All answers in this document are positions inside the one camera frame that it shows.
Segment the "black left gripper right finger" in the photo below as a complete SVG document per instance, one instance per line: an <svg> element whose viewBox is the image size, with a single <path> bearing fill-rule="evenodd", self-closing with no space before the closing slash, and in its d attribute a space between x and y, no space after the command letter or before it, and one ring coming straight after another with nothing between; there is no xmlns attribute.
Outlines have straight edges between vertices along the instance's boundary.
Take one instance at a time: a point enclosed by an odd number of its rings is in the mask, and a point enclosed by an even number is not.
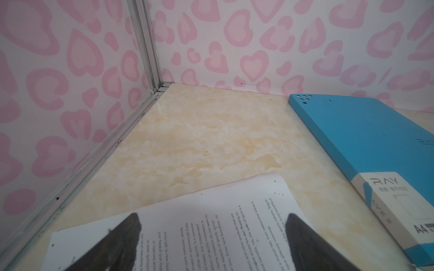
<svg viewBox="0 0 434 271"><path fill-rule="evenodd" d="M296 271L359 271L295 213L285 225Z"/></svg>

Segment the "blue and black file folder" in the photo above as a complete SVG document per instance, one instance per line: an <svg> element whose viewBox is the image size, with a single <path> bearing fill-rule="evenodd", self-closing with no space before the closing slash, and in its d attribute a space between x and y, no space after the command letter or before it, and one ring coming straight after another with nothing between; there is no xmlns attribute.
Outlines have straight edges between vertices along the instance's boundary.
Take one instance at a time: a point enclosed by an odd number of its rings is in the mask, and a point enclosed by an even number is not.
<svg viewBox="0 0 434 271"><path fill-rule="evenodd" d="M418 268L434 267L434 136L374 98L289 105Z"/></svg>

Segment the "printed paper sheet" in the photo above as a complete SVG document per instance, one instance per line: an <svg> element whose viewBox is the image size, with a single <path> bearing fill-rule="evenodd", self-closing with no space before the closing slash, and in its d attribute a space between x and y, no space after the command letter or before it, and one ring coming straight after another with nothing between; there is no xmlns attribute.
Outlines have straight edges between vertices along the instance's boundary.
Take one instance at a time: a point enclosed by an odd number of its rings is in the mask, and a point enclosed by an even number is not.
<svg viewBox="0 0 434 271"><path fill-rule="evenodd" d="M285 224L304 219L277 173L142 207L136 271L292 271Z"/></svg>

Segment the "aluminium frame corner post left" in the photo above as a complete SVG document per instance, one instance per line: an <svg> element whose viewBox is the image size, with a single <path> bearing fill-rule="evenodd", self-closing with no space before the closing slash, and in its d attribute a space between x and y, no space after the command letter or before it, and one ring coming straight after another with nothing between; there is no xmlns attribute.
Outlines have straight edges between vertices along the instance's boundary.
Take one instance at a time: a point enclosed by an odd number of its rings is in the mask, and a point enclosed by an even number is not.
<svg viewBox="0 0 434 271"><path fill-rule="evenodd" d="M163 85L160 76L158 53L156 41L153 36L148 1L129 0L127 1L132 18L133 29L137 38L141 59L144 64L148 86L154 94Z"/></svg>

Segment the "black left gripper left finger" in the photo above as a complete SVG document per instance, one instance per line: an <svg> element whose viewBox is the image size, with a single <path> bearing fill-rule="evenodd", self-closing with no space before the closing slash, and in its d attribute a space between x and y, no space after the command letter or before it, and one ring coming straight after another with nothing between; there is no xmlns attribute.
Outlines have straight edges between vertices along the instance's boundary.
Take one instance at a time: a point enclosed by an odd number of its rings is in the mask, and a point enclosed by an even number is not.
<svg viewBox="0 0 434 271"><path fill-rule="evenodd" d="M140 233L139 216L131 213L66 271L132 271Z"/></svg>

